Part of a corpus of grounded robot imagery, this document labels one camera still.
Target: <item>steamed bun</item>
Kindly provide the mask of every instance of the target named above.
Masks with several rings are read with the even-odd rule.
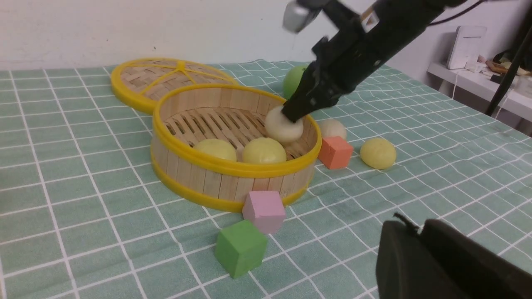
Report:
[[[194,149],[220,159],[237,161],[235,148],[222,139],[204,139],[198,142]]]
[[[257,138],[250,141],[242,151],[242,162],[253,164],[273,164],[286,162],[283,146],[272,138]]]
[[[347,138],[347,129],[344,125],[336,119],[326,119],[318,122],[321,131],[321,137],[341,137],[343,140]]]
[[[290,143],[298,140],[303,134],[303,119],[291,122],[281,113],[282,106],[270,110],[264,121],[264,128],[268,136],[280,143]]]
[[[395,163],[397,153],[394,145],[383,138],[372,138],[360,148],[360,158],[369,167],[386,169]]]

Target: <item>green block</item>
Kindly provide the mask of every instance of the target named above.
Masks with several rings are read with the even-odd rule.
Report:
[[[248,220],[226,227],[218,234],[214,255],[233,278],[262,264],[268,239]]]

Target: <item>bamboo steamer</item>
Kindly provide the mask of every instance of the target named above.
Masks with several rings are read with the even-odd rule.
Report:
[[[252,190],[275,190],[284,205],[303,195],[321,147],[316,122],[304,118],[303,135],[284,146],[288,160],[249,164],[193,149],[207,138],[223,139],[241,156],[251,140],[267,137],[264,119],[285,100],[262,90],[223,84],[194,85],[166,94],[155,107],[152,165],[161,181],[183,198],[212,209],[241,212]]]
[[[171,58],[128,61],[117,66],[111,74],[115,96],[147,114],[153,113],[157,102],[168,92],[206,83],[238,84],[228,74],[208,65]]]

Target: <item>orange block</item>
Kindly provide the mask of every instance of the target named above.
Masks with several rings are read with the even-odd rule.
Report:
[[[341,137],[323,138],[318,159],[328,169],[344,168],[349,165],[353,150],[354,148]]]

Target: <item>bamboo steamer lid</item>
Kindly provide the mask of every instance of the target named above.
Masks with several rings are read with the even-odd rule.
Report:
[[[238,85],[238,82],[208,65],[171,58],[128,61],[111,74],[115,96],[147,114],[153,114],[157,102],[168,92],[195,84]]]

